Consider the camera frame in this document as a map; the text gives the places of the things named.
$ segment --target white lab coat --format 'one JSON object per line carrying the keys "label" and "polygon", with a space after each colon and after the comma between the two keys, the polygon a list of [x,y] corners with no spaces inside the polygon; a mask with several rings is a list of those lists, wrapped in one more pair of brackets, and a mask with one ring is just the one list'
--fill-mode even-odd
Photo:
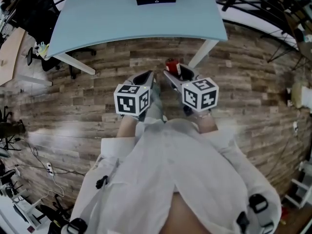
{"label": "white lab coat", "polygon": [[[157,234],[177,191],[212,234],[239,234],[236,220],[241,212],[249,213],[253,194],[267,199],[268,214],[278,225],[281,204],[275,189],[219,131],[200,135],[189,121],[157,120],[143,126],[138,141],[103,139],[102,149],[104,159],[87,174],[71,217],[91,215],[86,205],[97,201],[87,220],[90,233]],[[112,172],[117,159],[122,164],[100,194],[95,183]]]}

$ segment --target light blue desk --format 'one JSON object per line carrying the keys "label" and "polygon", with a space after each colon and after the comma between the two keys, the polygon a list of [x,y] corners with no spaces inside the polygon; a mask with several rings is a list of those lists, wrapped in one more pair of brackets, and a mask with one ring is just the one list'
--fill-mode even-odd
{"label": "light blue desk", "polygon": [[48,56],[91,75],[95,70],[65,52],[98,43],[146,38],[207,39],[190,62],[195,67],[227,35],[215,0],[137,5],[136,0],[67,0],[52,34]]}

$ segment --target red can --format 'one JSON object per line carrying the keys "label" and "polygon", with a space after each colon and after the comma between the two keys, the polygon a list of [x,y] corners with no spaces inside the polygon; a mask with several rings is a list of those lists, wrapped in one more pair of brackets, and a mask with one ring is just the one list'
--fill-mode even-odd
{"label": "red can", "polygon": [[166,69],[173,76],[176,76],[179,78],[181,75],[180,63],[177,59],[170,58],[166,60]]}

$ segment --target wooden floor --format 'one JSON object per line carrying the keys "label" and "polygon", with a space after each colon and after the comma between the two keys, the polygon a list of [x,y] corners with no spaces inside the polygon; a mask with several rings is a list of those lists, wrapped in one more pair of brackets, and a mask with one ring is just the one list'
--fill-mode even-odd
{"label": "wooden floor", "polygon": [[[284,101],[285,88],[294,81],[310,83],[311,72],[301,68],[291,72],[299,55],[290,53],[267,63],[279,45],[272,39],[260,39],[252,30],[226,24],[228,42],[220,42],[199,65],[204,77],[211,77],[220,87],[218,106],[213,110],[219,128],[231,128],[241,150],[268,178],[281,197],[298,176],[297,167],[309,151],[311,118],[309,110],[288,108]],[[22,54],[34,41],[26,36]],[[120,124],[115,114],[113,91],[117,84],[142,70],[153,70],[162,89],[165,115],[168,119],[183,117],[176,96],[162,75],[167,58],[179,58],[188,63],[203,40],[182,38],[152,38],[110,42],[94,46],[95,57],[89,53],[77,56],[96,69],[95,76],[77,72],[71,80],[68,66],[61,70],[43,72],[40,61],[30,67],[20,57],[18,68],[26,75],[53,82],[52,87],[27,82],[9,82],[23,93],[5,93],[1,105],[9,106],[14,119],[22,119],[25,139],[36,147],[38,158],[46,164],[85,173],[94,164],[100,152],[100,139],[114,137]],[[297,121],[298,137],[293,133]],[[40,167],[25,143],[22,151],[10,152],[6,166],[24,164]],[[20,166],[23,183],[31,192],[33,201],[45,196],[49,189],[58,191],[52,178],[43,169]],[[56,182],[65,190],[63,203],[74,204],[83,176],[57,175]],[[51,204],[53,198],[43,200]]]}
{"label": "wooden floor", "polygon": [[285,224],[280,223],[275,234],[299,234],[311,220],[311,205],[307,204],[302,209],[294,209],[290,204],[287,206],[291,207],[291,210],[283,217]]}

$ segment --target cable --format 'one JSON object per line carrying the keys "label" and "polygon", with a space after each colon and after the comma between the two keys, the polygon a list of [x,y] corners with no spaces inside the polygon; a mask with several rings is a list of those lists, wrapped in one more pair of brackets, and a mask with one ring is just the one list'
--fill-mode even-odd
{"label": "cable", "polygon": [[[52,178],[53,178],[53,182],[55,183],[55,185],[58,186],[58,187],[60,187],[58,184],[56,184],[56,182],[55,182],[55,180],[54,180],[54,176],[53,176]],[[53,190],[49,190],[47,196],[49,196],[50,192],[54,192],[55,194],[59,195],[60,197],[65,197],[65,192],[64,192],[63,188],[60,187],[60,189],[62,190],[63,195],[61,195],[61,194],[59,194],[59,193],[57,193],[57,192],[55,192],[55,191],[53,191]]]}
{"label": "cable", "polygon": [[[41,163],[42,167],[38,167],[38,166],[30,166],[30,165],[14,165],[15,167],[18,167],[18,166],[26,166],[26,167],[33,167],[33,168],[37,168],[37,169],[44,169],[46,172],[49,172],[48,169],[46,169],[46,167],[44,166],[44,164],[42,163],[42,161],[38,158],[38,150],[36,147],[34,147],[33,149],[31,148],[30,144],[23,138],[16,138],[15,141],[19,141],[19,140],[23,140],[29,147],[30,149],[30,152],[32,153],[32,155]],[[57,166],[54,166],[54,168],[56,169],[60,169],[60,170],[63,170],[65,171],[65,173],[54,173],[54,174],[69,174],[69,173],[72,173],[72,174],[76,174],[76,175],[81,175],[81,176],[85,176],[86,174],[82,174],[82,173],[79,173],[79,172],[76,172],[76,171],[69,171],[69,170],[66,170],[64,168],[61,168],[61,167],[57,167]]]}
{"label": "cable", "polygon": [[45,168],[45,166],[44,166],[44,164],[42,163],[42,161],[38,158],[38,150],[37,150],[37,148],[34,147],[33,149],[31,149],[31,146],[29,145],[29,143],[28,143],[25,139],[21,138],[21,140],[23,140],[24,142],[26,142],[26,144],[29,146],[29,149],[30,149],[31,153],[33,154],[33,156],[41,163],[41,165],[43,166],[43,168],[44,168],[46,171],[48,171],[48,169]]}
{"label": "cable", "polygon": [[270,172],[268,173],[268,175],[266,175],[266,177],[269,177],[269,175],[270,175],[270,174],[274,171],[274,169],[276,168],[277,164],[280,162],[280,160],[281,160],[281,158],[282,158],[282,156],[283,156],[283,154],[284,154],[284,152],[285,152],[285,150],[286,150],[286,147],[288,146],[289,140],[290,140],[290,139],[287,140],[287,143],[286,143],[286,145],[285,145],[283,151],[281,152],[279,158],[277,159],[276,163],[272,166],[272,169],[270,170]]}

